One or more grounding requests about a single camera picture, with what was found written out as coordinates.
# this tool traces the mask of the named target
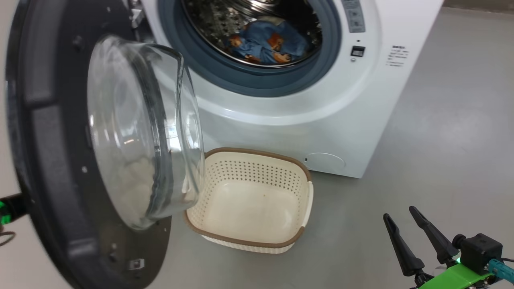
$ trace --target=beige plastic basket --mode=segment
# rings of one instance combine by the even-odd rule
[[[193,231],[251,252],[279,254],[294,245],[313,204],[313,184],[302,163],[234,148],[208,152],[205,163],[205,189],[184,213]]]

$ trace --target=blue cloth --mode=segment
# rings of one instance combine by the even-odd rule
[[[229,40],[225,42],[233,56],[253,59],[262,64],[293,61],[304,56],[309,49],[307,39],[287,21],[275,25],[257,20],[231,38],[238,38],[241,42],[235,47],[230,45]]]

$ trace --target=stainless steel drum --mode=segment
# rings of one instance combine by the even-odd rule
[[[182,0],[191,24],[201,37],[219,53],[250,66],[288,67],[314,55],[322,44],[321,25],[307,0]],[[286,63],[262,64],[229,53],[226,39],[251,22],[283,19],[308,42],[306,53]]]

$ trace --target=gray floor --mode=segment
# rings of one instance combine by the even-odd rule
[[[439,264],[409,205],[448,237],[482,232],[514,258],[513,28],[512,15],[443,10],[366,175],[315,173],[311,218],[289,252],[225,248],[175,218],[166,269],[150,288],[410,288],[414,283],[401,275],[383,213],[393,216],[427,272]],[[12,182],[6,179],[12,172],[2,175]],[[10,229],[19,238],[8,251],[0,249],[6,287],[67,288],[29,221]]]

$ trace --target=white washing machine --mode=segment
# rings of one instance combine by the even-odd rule
[[[22,194],[3,199],[0,221],[30,214],[76,288],[144,288],[161,269],[170,212],[195,203],[204,146],[362,177],[441,3],[21,0],[5,84]],[[294,32],[266,40],[269,61],[234,54],[253,23]],[[302,37],[297,55],[282,50],[286,35]],[[119,186],[117,168],[136,177]],[[141,186],[151,200],[117,195]],[[141,206],[149,218],[135,228],[123,210]]]

